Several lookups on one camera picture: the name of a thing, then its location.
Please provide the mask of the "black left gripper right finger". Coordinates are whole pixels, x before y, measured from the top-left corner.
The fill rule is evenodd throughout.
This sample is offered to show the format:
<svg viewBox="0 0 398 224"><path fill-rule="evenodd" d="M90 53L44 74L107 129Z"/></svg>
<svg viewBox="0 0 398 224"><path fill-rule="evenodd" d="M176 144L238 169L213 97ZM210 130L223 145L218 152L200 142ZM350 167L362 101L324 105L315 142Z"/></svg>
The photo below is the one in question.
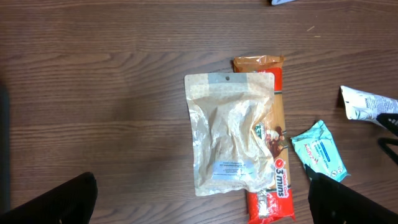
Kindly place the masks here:
<svg viewBox="0 0 398 224"><path fill-rule="evenodd" d="M397 223L397 214L309 166L308 202L314 224Z"/></svg>

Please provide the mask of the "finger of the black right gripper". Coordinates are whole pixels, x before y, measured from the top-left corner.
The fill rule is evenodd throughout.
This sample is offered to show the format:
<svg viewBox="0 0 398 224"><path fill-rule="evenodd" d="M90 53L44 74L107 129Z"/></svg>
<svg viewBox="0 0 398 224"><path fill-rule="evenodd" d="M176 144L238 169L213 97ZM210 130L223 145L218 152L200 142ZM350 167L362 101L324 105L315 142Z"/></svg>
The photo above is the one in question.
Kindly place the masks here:
<svg viewBox="0 0 398 224"><path fill-rule="evenodd" d="M376 120L395 136L398 136L398 120L396 113L381 113Z"/></svg>
<svg viewBox="0 0 398 224"><path fill-rule="evenodd" d="M397 140L391 138L379 138L377 143L382 148L382 150L398 165L398 155L389 147L389 145L396 146Z"/></svg>

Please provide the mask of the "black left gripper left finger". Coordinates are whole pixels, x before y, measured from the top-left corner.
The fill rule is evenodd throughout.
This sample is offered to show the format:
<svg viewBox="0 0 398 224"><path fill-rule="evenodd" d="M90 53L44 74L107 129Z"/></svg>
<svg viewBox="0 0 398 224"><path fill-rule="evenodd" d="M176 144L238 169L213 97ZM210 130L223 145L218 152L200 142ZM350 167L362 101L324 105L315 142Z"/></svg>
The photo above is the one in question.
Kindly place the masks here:
<svg viewBox="0 0 398 224"><path fill-rule="evenodd" d="M6 224L88 224L98 196L96 179L91 172L1 215Z"/></svg>

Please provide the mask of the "white Pantene shampoo tube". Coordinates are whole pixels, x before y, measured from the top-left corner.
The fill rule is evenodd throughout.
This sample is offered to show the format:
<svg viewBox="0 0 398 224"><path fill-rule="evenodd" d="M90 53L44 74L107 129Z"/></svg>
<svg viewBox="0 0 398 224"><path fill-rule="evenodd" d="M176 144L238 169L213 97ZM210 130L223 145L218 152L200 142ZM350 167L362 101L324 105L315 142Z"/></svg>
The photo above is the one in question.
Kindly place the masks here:
<svg viewBox="0 0 398 224"><path fill-rule="evenodd" d="M382 126L377 117L382 113L397 114L397 100L347 86L340 86L348 119L369 121Z"/></svg>

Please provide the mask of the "orange spaghetti packet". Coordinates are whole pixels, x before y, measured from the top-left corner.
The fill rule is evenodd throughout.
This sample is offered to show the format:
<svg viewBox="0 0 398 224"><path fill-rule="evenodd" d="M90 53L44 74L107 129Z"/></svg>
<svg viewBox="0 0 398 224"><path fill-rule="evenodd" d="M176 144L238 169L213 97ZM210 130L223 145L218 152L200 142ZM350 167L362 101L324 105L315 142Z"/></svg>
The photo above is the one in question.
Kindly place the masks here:
<svg viewBox="0 0 398 224"><path fill-rule="evenodd" d="M274 103L266 118L256 127L256 134L264 141L274 160L275 184L257 193L247 193L249 224L272 223L285 217L295 218L289 167L289 144L286 137L282 95L282 56L236 57L236 73L273 73Z"/></svg>

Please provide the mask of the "teal wet wipes packet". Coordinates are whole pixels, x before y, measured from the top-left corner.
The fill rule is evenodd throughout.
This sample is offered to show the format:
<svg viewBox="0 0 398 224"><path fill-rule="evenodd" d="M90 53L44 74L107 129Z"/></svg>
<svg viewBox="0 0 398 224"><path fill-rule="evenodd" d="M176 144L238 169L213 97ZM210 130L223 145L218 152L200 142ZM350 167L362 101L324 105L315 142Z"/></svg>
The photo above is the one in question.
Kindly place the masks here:
<svg viewBox="0 0 398 224"><path fill-rule="evenodd" d="M303 165L341 182L349 173L343 164L332 133L324 121L317 121L310 129L291 138L294 150Z"/></svg>

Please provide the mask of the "clear pouch of brown powder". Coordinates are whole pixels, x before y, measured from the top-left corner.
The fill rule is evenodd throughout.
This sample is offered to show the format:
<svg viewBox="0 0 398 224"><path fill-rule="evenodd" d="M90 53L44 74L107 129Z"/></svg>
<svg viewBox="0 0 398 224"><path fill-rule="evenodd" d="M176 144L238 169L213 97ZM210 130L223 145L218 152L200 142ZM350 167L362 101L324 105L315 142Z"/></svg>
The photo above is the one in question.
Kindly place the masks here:
<svg viewBox="0 0 398 224"><path fill-rule="evenodd" d="M256 132L274 103L274 84L271 72L185 75L196 196L274 185L273 155Z"/></svg>

